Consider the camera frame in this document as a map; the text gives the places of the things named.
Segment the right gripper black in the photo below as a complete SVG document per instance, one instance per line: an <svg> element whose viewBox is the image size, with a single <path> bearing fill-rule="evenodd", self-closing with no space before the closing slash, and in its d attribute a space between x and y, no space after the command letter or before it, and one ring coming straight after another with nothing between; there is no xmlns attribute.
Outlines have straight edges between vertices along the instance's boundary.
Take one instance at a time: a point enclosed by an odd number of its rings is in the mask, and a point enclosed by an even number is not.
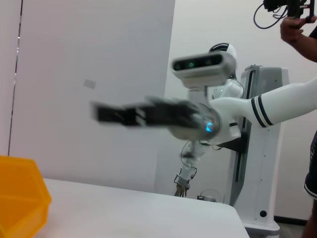
<svg viewBox="0 0 317 238"><path fill-rule="evenodd" d="M200 114L197 105L187 100L168 100L148 98L145 113L141 110L144 104L123 106L107 105L92 101L90 109L92 118L99 123L120 124L125 127L184 127L197 129Z"/></svg>

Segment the bystander bare hand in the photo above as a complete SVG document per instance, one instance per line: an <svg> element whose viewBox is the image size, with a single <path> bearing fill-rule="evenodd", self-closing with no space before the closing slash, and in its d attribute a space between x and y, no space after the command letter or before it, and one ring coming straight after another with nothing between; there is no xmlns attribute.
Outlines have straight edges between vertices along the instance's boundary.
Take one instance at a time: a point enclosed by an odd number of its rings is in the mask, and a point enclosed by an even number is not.
<svg viewBox="0 0 317 238"><path fill-rule="evenodd" d="M305 18L284 18L280 24L281 39L288 44L312 40L312 38L303 35L304 30L301 29L307 23Z"/></svg>

